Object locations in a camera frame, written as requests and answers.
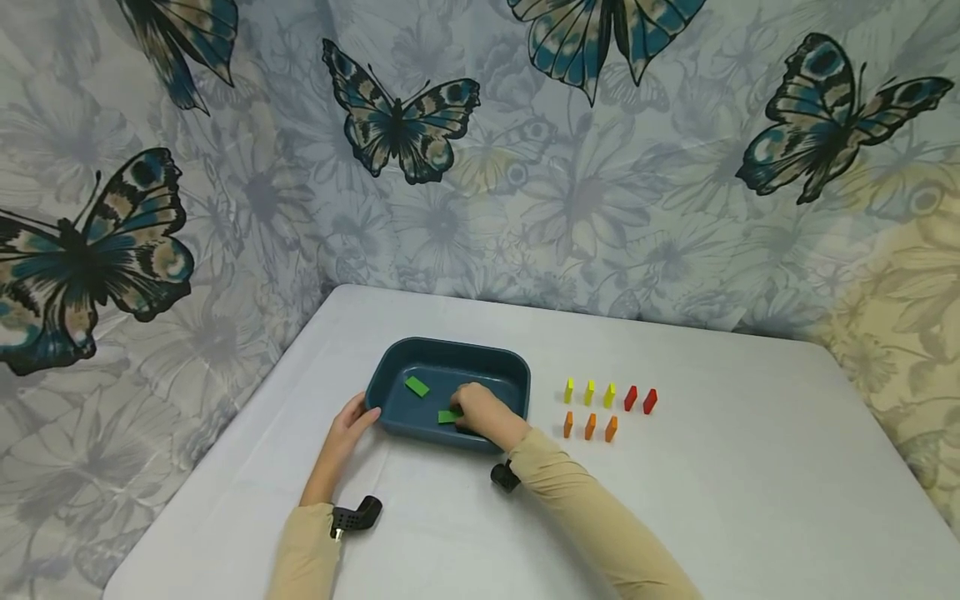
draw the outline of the sleeve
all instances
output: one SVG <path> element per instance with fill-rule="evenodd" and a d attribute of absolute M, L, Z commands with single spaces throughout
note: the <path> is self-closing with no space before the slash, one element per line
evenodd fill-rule
<path fill-rule="evenodd" d="M 326 600 L 340 560 L 340 542 L 330 537 L 333 505 L 298 506 L 287 517 L 276 550 L 267 600 Z"/>
<path fill-rule="evenodd" d="M 701 598 L 660 541 L 538 429 L 510 453 L 511 468 L 624 600 Z"/>

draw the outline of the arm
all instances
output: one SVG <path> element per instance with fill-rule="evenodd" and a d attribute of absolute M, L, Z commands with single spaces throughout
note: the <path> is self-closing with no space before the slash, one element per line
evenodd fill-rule
<path fill-rule="evenodd" d="M 514 474 L 562 524 L 624 600 L 700 598 L 660 541 L 542 432 L 478 383 L 451 399 L 464 412 L 459 426 L 508 452 Z"/>
<path fill-rule="evenodd" d="M 276 550 L 267 600 L 326 600 L 340 560 L 340 542 L 330 536 L 333 490 L 363 432 L 380 416 L 364 412 L 364 394 L 350 399 L 326 434 L 300 505 L 287 517 Z"/>

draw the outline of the plastic tray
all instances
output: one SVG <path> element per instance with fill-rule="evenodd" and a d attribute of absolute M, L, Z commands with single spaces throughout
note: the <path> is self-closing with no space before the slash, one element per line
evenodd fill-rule
<path fill-rule="evenodd" d="M 430 388 L 423 398 L 404 384 L 411 375 Z M 437 424 L 437 412 L 449 408 L 456 389 L 470 381 L 487 386 L 527 418 L 530 367 L 518 354 L 428 338 L 406 338 L 387 348 L 367 388 L 367 408 L 381 408 L 379 423 L 388 433 L 495 454 L 500 449 L 486 438 L 452 423 Z"/>

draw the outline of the patterned curtain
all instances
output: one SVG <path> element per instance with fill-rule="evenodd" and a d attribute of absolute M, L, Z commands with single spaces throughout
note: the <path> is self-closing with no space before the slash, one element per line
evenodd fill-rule
<path fill-rule="evenodd" d="M 960 535 L 958 31 L 955 0 L 5 0 L 0 596 L 98 597 L 340 283 L 822 344 Z"/>

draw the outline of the black device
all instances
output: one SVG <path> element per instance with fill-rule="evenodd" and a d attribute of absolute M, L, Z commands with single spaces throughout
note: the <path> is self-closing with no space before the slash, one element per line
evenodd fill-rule
<path fill-rule="evenodd" d="M 342 506 L 333 508 L 333 523 L 330 525 L 330 536 L 339 540 L 345 531 L 363 531 L 370 529 L 383 510 L 383 503 L 374 496 L 366 496 L 360 502 L 357 510 L 352 511 Z"/>
<path fill-rule="evenodd" d="M 508 460 L 502 465 L 493 465 L 490 470 L 490 480 L 506 493 L 512 492 L 516 486 L 520 485 L 520 480 L 514 475 L 510 463 L 511 461 Z"/>

